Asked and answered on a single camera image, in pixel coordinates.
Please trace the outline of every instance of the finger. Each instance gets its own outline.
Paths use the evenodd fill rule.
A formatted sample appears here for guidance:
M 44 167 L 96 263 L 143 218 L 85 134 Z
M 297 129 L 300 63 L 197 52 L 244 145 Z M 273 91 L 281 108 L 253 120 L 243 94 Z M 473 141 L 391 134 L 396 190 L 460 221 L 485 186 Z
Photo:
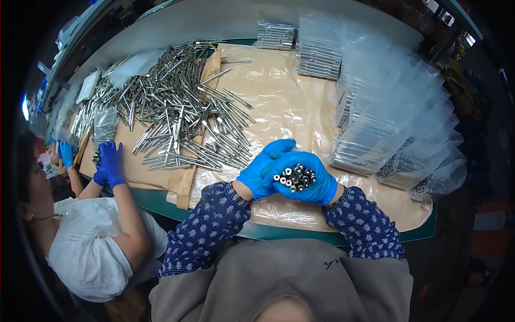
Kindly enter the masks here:
M 280 182 L 277 182 L 275 181 L 273 183 L 273 187 L 280 193 L 282 194 L 285 198 L 288 198 L 288 199 L 296 199 L 298 200 L 298 194 L 294 193 L 294 192 L 291 192 L 290 188 L 287 187 L 286 185 L 280 183 Z
M 263 149 L 264 152 L 271 153 L 281 153 L 291 151 L 297 142 L 294 139 L 280 139 L 273 142 L 268 143 L 267 146 Z
M 104 153 L 104 151 L 106 151 L 106 149 L 108 149 L 108 148 L 109 148 L 109 143 L 108 142 L 102 142 L 98 146 L 98 149 L 100 150 L 100 154 Z

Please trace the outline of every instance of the table surface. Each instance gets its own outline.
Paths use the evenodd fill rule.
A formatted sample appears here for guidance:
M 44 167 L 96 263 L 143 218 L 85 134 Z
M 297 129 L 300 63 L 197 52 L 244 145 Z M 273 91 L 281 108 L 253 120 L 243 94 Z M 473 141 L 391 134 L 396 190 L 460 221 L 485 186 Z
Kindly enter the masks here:
M 255 41 L 256 39 L 233 39 L 227 42 L 238 45 L 252 45 Z M 106 184 L 104 189 L 109 192 L 111 191 L 111 188 L 108 184 Z M 175 204 L 171 204 L 170 202 L 166 201 L 166 195 L 168 194 L 168 191 L 136 188 L 130 188 L 130 191 L 136 204 L 148 210 L 149 212 L 163 215 L 178 221 L 184 221 L 188 216 L 188 210 L 179 209 Z M 426 220 L 426 222 L 417 229 L 401 232 L 400 241 L 409 242 L 433 237 L 435 235 L 436 217 L 437 204 L 434 203 L 433 212 Z M 288 238 L 313 238 L 335 246 L 347 246 L 347 241 L 345 238 L 336 232 L 283 228 L 250 222 L 246 222 L 243 225 L 243 229 L 237 235 L 240 237 L 264 241 Z

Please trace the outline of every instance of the plastic sheet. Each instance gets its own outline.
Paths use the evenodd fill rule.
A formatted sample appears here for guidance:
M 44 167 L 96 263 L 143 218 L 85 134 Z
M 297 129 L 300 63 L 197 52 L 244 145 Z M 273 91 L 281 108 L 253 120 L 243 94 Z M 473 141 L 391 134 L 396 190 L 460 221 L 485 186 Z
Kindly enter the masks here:
M 115 88 L 122 88 L 123 84 L 132 76 L 147 74 L 165 51 L 164 49 L 151 49 L 130 57 L 108 76 L 109 80 Z
M 220 44 L 218 48 L 222 49 L 226 59 L 251 60 L 248 64 L 231 64 L 232 70 L 220 77 L 217 89 L 233 91 L 254 106 L 252 110 L 245 110 L 256 120 L 256 124 L 245 129 L 253 156 L 273 140 L 294 138 L 297 149 L 318 155 L 338 182 L 361 187 L 369 200 L 377 201 L 400 231 L 418 228 L 426 221 L 432 204 L 415 202 L 407 191 L 381 185 L 375 178 L 328 166 L 333 136 L 338 132 L 330 119 L 335 113 L 335 105 L 330 99 L 336 93 L 334 81 L 299 76 L 294 71 L 294 52 L 231 44 Z M 200 192 L 206 185 L 232 181 L 238 174 L 239 170 L 227 166 L 223 167 L 222 173 L 198 169 L 190 194 L 190 208 L 200 200 Z M 167 200 L 175 203 L 176 194 L 169 192 Z M 253 202 L 250 221 L 278 227 L 335 231 L 325 223 L 319 206 L 285 199 L 279 194 Z

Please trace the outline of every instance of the pile of metal rods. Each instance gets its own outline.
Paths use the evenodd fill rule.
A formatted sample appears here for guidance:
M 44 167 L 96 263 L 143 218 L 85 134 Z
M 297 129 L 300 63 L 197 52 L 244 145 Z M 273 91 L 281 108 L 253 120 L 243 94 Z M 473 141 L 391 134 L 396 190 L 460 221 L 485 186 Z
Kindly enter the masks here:
M 257 23 L 256 47 L 263 49 L 291 50 L 296 28 L 292 25 Z
M 142 164 L 148 165 L 149 171 L 196 165 L 221 172 L 223 164 L 245 168 L 252 155 L 243 128 L 255 121 L 235 104 L 248 109 L 252 105 L 229 90 L 223 89 L 224 94 L 207 85 L 230 69 L 201 81 L 205 54 L 216 42 L 220 41 L 202 40 L 170 47 L 147 75 L 132 77 L 121 89 L 102 79 L 97 93 L 79 113 L 89 115 L 95 108 L 115 106 L 119 120 L 130 131 L 135 122 L 145 127 L 132 154 L 144 153 Z M 74 127 L 84 134 L 88 129 L 80 125 L 85 123 L 80 118 Z M 204 128 L 210 137 L 201 145 L 193 138 L 202 135 Z M 182 155 L 184 151 L 193 157 Z

